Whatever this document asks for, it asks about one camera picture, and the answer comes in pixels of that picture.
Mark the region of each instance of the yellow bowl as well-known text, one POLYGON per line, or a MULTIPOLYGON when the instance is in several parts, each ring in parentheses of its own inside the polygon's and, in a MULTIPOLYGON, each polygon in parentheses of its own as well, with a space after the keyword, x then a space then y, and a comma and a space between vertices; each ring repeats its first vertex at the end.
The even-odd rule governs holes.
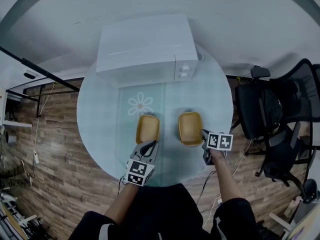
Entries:
POLYGON ((144 114, 140 116, 136 128, 135 142, 157 141, 159 138, 160 121, 156 116, 144 114))
POLYGON ((186 112, 178 119, 180 141, 186 146, 202 144, 202 119, 197 112, 186 112))

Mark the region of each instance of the black sleeve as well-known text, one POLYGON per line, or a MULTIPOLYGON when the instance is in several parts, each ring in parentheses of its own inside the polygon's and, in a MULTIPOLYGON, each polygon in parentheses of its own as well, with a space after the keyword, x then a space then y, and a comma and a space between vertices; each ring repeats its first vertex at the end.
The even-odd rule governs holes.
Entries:
POLYGON ((100 213, 88 211, 83 215, 69 239, 99 239, 100 229, 104 224, 111 224, 108 228, 108 235, 114 235, 118 225, 112 219, 100 213))
POLYGON ((211 235, 222 240, 262 239, 251 205, 243 198, 230 199, 216 210, 211 235))

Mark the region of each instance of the black metal rail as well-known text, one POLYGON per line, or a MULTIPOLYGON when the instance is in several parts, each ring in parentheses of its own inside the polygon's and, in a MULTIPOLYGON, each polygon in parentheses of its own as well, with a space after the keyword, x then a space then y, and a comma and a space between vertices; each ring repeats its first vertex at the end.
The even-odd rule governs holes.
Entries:
POLYGON ((25 95, 25 94, 21 94, 21 93, 12 91, 10 89, 6 90, 6 92, 9 93, 9 94, 13 94, 13 95, 19 96, 19 97, 21 97, 23 99, 28 99, 28 100, 37 102, 37 109, 36 109, 36 117, 37 118, 40 117, 40 115, 39 115, 39 106, 40 106, 41 96, 55 95, 55 94, 67 94, 67 93, 74 93, 74 92, 79 92, 80 91, 80 89, 78 87, 75 87, 74 85, 68 83, 67 81, 62 80, 61 78, 57 77, 56 75, 46 71, 45 69, 39 67, 38 65, 32 63, 31 61, 29 61, 29 60, 27 60, 25 58, 19 58, 19 57, 15 56, 13 53, 9 52, 8 50, 4 49, 1 46, 0 46, 0 51, 3 52, 4 54, 10 56, 11 58, 15 59, 16 61, 20 62, 21 64, 27 66, 28 68, 32 69, 33 71, 45 76, 45 78, 49 78, 49 79, 51 79, 51 80, 53 80, 53 81, 55 81, 55 82, 57 82, 59 84, 64 85, 65 87, 68 87, 68 88, 71 89, 70 91, 57 91, 57 92, 52 92, 52 93, 42 93, 42 89, 44 88, 44 85, 42 84, 41 87, 40 87, 39 94, 36 94, 36 95, 33 95, 33 96, 28 96, 28 95, 25 95))

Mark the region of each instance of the cable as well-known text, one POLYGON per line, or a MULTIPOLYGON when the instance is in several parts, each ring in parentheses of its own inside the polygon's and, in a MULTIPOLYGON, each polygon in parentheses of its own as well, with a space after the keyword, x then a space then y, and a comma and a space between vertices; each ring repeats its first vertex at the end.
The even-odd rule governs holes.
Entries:
POLYGON ((248 73, 248 74, 245 74, 245 75, 243 75, 243 76, 237 76, 237 77, 236 77, 236 79, 238 79, 238 80, 239 80, 240 85, 242 85, 241 78, 244 78, 245 76, 250 75, 250 74, 251 74, 251 72, 250 72, 250 73, 248 73))
POLYGON ((119 193, 120 193, 120 183, 121 183, 121 181, 122 181, 122 183, 123 183, 123 180, 124 180, 124 176, 122 176, 120 179, 119 179, 119 185, 118 185, 118 194, 116 194, 116 196, 118 196, 119 195, 119 193))
MULTIPOLYGON (((52 91, 54 90, 54 88, 55 88, 55 84, 53 84, 53 87, 52 87, 52 89, 51 89, 51 91, 50 91, 49 93, 52 93, 52 91)), ((41 108, 41 110, 40 110, 39 116, 41 115, 41 112, 42 112, 42 110, 44 109, 44 107, 45 107, 45 105, 46 105, 49 97, 50 97, 50 95, 48 95, 48 97, 46 97, 46 100, 45 100, 45 102, 44 102, 44 104, 43 104, 43 106, 42 106, 42 108, 41 108)), ((34 140, 34 150, 37 150, 36 147, 37 147, 37 133, 38 133, 39 119, 40 119, 40 117, 38 117, 38 121, 36 122, 35 140, 34 140)))
MULTIPOLYGON (((224 157, 224 160, 226 160, 226 159, 227 159, 227 151, 224 151, 224 152, 222 153, 222 155, 223 155, 223 157, 224 157)), ((208 180, 210 179, 210 177, 211 177, 212 175, 214 175, 216 172, 217 172, 216 170, 213 170, 212 172, 209 173, 208 177, 206 177, 205 182, 204 182, 204 185, 203 185, 203 187, 202 187, 202 191, 201 191, 201 193, 200 193, 200 196, 199 196, 198 200, 197 200, 196 203, 195 203, 196 205, 198 204, 198 202, 199 202, 199 200, 200 200, 200 198, 201 198, 201 196, 202 196, 202 194, 203 194, 203 192, 204 192, 204 190, 205 190, 207 181, 208 181, 208 180)))
MULTIPOLYGON (((52 89, 51 89, 50 93, 52 93, 54 88, 55 88, 55 84, 53 83, 53 86, 52 86, 52 89)), ((36 130, 35 130, 35 138, 34 138, 34 151, 37 151, 37 134, 38 134, 38 125, 39 125, 40 115, 41 115, 41 112, 44 109, 44 107, 45 107, 45 105, 46 105, 46 103, 47 103, 47 101, 49 99, 49 96, 50 95, 48 95, 48 97, 46 97, 46 100, 45 100, 45 102, 44 102, 44 104, 43 104, 43 106, 42 106, 42 108, 40 110, 39 117, 38 117, 38 120, 36 122, 36 130)), ((32 166, 32 178, 34 178, 34 177, 35 177, 35 155, 33 155, 33 166, 32 166)))
POLYGON ((201 193, 200 193, 200 196, 199 196, 198 200, 196 201, 196 205, 198 204, 198 202, 199 202, 202 194, 204 193, 204 190, 205 190, 205 187, 206 187, 206 184, 207 184, 208 180, 209 180, 210 177, 211 177, 212 175, 214 175, 216 172, 217 172, 216 170, 213 170, 213 171, 211 171, 211 172, 209 173, 208 177, 206 177, 205 182, 204 182, 203 187, 202 187, 202 191, 201 191, 201 193))
POLYGON ((203 210, 203 211, 201 211, 200 213, 202 214, 202 213, 204 213, 204 212, 211 211, 211 210, 217 208, 219 205, 220 205, 220 204, 216 205, 215 207, 213 207, 213 208, 211 208, 211 209, 203 210))
POLYGON ((243 153, 243 155, 242 155, 242 157, 241 157, 241 159, 240 159, 240 161, 239 161, 239 163, 238 163, 237 167, 235 168, 235 170, 234 170, 234 172, 233 172, 232 176, 233 176, 233 175, 235 175, 235 173, 236 173, 237 169, 239 168, 239 165, 240 165, 240 163, 241 163, 242 159, 244 159, 245 154, 246 154, 246 152, 248 151, 248 149, 249 149, 249 147, 250 147, 250 145, 251 145, 251 142, 252 142, 252 140, 250 140, 250 143, 249 143, 248 147, 246 148, 246 150, 244 151, 244 153, 243 153))
POLYGON ((211 217, 211 212, 212 212, 212 209, 214 208, 214 206, 215 206, 215 203, 216 203, 216 201, 217 201, 217 199, 220 197, 220 195, 218 195, 215 199, 214 199, 214 202, 213 202, 213 205, 212 205, 212 207, 211 207, 211 209, 210 209, 210 214, 209 214, 209 217, 208 217, 208 219, 205 221, 205 223, 204 223, 204 225, 203 225, 203 227, 202 228, 204 228, 205 226, 206 226, 206 224, 207 224, 207 222, 208 222, 208 220, 210 219, 210 217, 211 217))

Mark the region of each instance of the white cord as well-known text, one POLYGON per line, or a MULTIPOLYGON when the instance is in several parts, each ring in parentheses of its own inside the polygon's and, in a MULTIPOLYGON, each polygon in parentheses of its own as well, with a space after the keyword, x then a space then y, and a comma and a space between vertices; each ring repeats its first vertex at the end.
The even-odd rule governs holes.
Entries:
POLYGON ((242 157, 241 157, 241 159, 240 159, 240 162, 238 163, 238 166, 235 168, 232 176, 235 175, 236 171, 238 170, 239 165, 240 165, 242 159, 244 159, 244 157, 245 157, 245 153, 248 151, 248 149, 249 149, 249 147, 250 147, 250 145, 251 145, 251 142, 252 142, 252 140, 250 140, 250 143, 249 143, 248 147, 246 148, 246 150, 244 151, 244 153, 243 153, 243 155, 242 155, 242 157))
POLYGON ((208 217, 208 219, 205 221, 205 223, 204 223, 204 225, 203 225, 203 229, 205 228, 205 226, 206 226, 206 224, 207 224, 207 222, 208 222, 208 220, 210 219, 210 217, 211 217, 211 212, 212 212, 212 209, 214 208, 214 206, 215 206, 215 203, 216 203, 216 201, 217 201, 217 199, 220 197, 220 195, 218 195, 215 199, 214 199, 214 202, 213 202, 213 205, 212 205, 212 207, 211 207, 211 209, 210 209, 210 214, 209 214, 209 217, 208 217))
MULTIPOLYGON (((55 84, 53 84, 50 93, 52 93, 52 91, 54 90, 54 88, 55 88, 55 84)), ((46 97, 46 100, 45 100, 45 102, 44 102, 44 104, 43 104, 43 106, 42 106, 42 108, 41 108, 41 110, 40 110, 39 116, 41 115, 41 112, 42 112, 42 110, 44 109, 44 107, 45 107, 45 105, 46 105, 46 103, 47 103, 47 101, 48 101, 48 99, 49 99, 49 96, 50 96, 50 95, 48 95, 48 97, 46 97)), ((38 117, 38 121, 36 122, 35 139, 34 139, 34 150, 37 150, 36 147, 37 147, 37 133, 38 133, 39 119, 40 119, 40 117, 38 117)))

